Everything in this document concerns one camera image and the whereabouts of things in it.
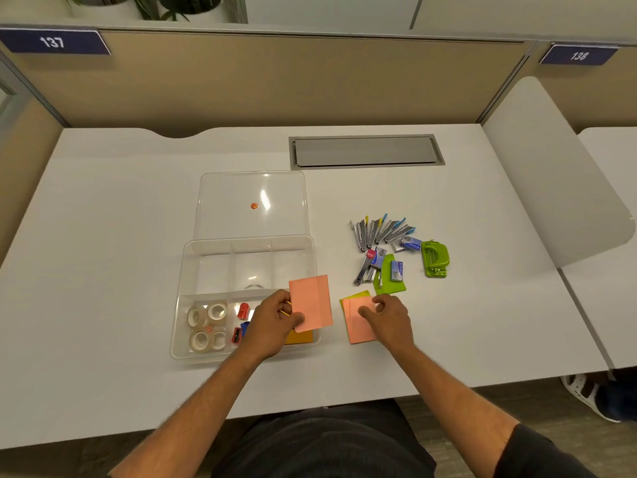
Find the white sandal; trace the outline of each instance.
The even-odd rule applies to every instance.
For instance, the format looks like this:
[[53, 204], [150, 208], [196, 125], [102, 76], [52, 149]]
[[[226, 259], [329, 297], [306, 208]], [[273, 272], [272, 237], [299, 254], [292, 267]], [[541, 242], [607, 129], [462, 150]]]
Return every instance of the white sandal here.
[[586, 406], [593, 409], [595, 414], [606, 419], [607, 421], [610, 421], [611, 423], [621, 423], [621, 421], [610, 419], [604, 416], [602, 412], [598, 409], [597, 405], [595, 404], [595, 396], [597, 395], [597, 392], [600, 388], [599, 384], [593, 385], [593, 390], [588, 395], [588, 397], [585, 397], [582, 394], [582, 390], [584, 388], [584, 385], [586, 384], [587, 379], [588, 378], [586, 377], [585, 374], [575, 374], [570, 376], [565, 375], [560, 377], [560, 380], [562, 381], [562, 384], [564, 385], [566, 390], [570, 392], [572, 395], [574, 395], [576, 398], [578, 398], [578, 400], [583, 402]]

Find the shoe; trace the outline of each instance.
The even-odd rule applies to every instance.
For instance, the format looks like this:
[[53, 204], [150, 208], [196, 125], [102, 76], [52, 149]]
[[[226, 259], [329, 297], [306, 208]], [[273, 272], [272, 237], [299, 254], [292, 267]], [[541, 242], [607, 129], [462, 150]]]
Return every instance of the shoe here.
[[574, 395], [586, 406], [593, 409], [595, 414], [601, 416], [607, 421], [610, 421], [611, 423], [621, 423], [621, 421], [604, 416], [604, 414], [600, 411], [597, 403], [595, 402], [595, 396], [597, 396], [600, 386], [599, 384], [595, 384], [591, 379], [587, 378], [586, 374], [565, 375], [560, 377], [560, 380], [568, 392]]

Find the forearm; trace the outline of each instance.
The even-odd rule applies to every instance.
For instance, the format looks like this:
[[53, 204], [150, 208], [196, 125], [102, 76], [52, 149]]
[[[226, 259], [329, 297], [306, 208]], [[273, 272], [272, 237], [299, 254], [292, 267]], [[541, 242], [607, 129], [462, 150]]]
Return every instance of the forearm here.
[[478, 478], [490, 478], [518, 420], [409, 346], [393, 353]]
[[191, 478], [259, 361], [238, 348], [111, 476]]

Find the sleeve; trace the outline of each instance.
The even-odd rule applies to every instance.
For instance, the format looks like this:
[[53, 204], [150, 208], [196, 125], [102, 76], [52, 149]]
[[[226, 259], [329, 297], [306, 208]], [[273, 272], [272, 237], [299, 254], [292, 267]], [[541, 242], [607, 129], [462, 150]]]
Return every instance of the sleeve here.
[[494, 478], [596, 478], [575, 457], [524, 425], [515, 426]]

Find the gray floor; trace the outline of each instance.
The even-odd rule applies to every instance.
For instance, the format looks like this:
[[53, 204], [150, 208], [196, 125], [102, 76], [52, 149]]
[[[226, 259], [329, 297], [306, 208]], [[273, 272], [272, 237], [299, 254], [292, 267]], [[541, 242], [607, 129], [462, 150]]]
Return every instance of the gray floor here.
[[[600, 478], [636, 474], [637, 423], [615, 425], [597, 417], [567, 393], [558, 379], [478, 390], [575, 455]], [[437, 477], [473, 476], [419, 396], [397, 401], [418, 441], [438, 462]], [[233, 419], [224, 424], [197, 476], [210, 475], [227, 444], [237, 439], [252, 419]], [[0, 478], [104, 477], [147, 434], [138, 432], [0, 450]]]

